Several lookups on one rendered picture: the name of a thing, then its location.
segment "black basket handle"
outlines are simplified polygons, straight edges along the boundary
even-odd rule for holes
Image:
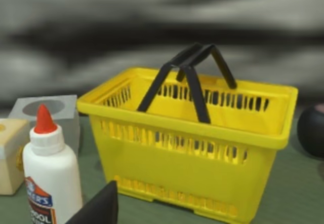
[[[195,43],[181,51],[173,59],[161,67],[154,81],[152,82],[152,85],[146,92],[142,102],[137,108],[137,111],[145,112],[148,110],[168,74],[173,68],[176,67],[180,69],[177,74],[178,81],[183,81],[184,77],[187,77],[189,90],[191,92],[198,120],[201,123],[210,124],[211,120],[204,100],[203,92],[201,90],[199,78],[194,68],[197,64],[204,61],[210,54],[213,56],[215,62],[221,70],[228,87],[230,89],[235,89],[237,87],[236,81],[216,46],[213,44],[203,46]]]

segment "yellow plastic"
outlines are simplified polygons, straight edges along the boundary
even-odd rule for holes
[[[232,90],[223,78],[199,76],[208,125],[197,121],[176,72],[146,113],[136,111],[157,72],[129,69],[77,102],[90,115],[106,180],[117,180],[128,196],[250,223],[276,151],[288,143],[298,90],[249,81]]]

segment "green table surface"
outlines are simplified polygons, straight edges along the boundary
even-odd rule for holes
[[[87,117],[80,120],[79,155],[84,200],[105,186],[104,175]],[[189,210],[119,195],[119,224],[220,224]],[[0,224],[31,223],[24,186],[14,196],[0,197]],[[307,156],[292,125],[289,145],[278,152],[258,213],[251,224],[324,223],[324,161]]]

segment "blurred background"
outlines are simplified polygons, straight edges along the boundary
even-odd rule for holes
[[[19,97],[82,95],[130,66],[214,43],[237,79],[324,102],[324,0],[0,0],[0,116]],[[212,61],[198,67],[217,74]]]

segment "elmer's logo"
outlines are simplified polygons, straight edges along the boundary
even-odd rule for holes
[[[27,187],[27,194],[30,200],[40,206],[53,206],[52,197],[40,187],[38,187],[31,177],[27,177],[25,179],[25,182]]]

